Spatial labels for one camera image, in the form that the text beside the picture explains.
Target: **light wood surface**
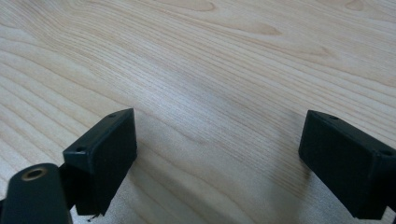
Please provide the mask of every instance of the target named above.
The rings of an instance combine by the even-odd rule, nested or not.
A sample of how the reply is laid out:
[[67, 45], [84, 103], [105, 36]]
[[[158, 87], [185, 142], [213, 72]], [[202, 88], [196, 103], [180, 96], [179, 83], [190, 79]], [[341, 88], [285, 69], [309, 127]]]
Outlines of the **light wood surface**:
[[0, 197], [133, 107], [92, 223], [360, 223], [297, 150], [308, 109], [396, 147], [395, 22], [394, 0], [1, 1]]

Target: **wood grain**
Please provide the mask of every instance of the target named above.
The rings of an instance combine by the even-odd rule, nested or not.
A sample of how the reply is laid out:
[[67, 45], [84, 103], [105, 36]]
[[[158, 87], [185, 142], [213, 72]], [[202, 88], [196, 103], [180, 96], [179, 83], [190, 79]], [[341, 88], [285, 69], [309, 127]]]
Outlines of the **wood grain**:
[[396, 147], [395, 11], [392, 0], [1, 1], [0, 197], [17, 171], [60, 165], [101, 117], [133, 107], [138, 159], [92, 223], [358, 223], [297, 149], [307, 109]]

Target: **wooden table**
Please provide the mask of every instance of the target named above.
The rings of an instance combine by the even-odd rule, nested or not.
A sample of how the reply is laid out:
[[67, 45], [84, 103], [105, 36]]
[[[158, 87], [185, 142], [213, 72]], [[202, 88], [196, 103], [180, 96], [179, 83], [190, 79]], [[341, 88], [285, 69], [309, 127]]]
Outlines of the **wooden table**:
[[92, 223], [360, 223], [297, 150], [308, 109], [396, 147], [395, 12], [392, 0], [2, 1], [0, 196], [133, 107], [138, 158]]

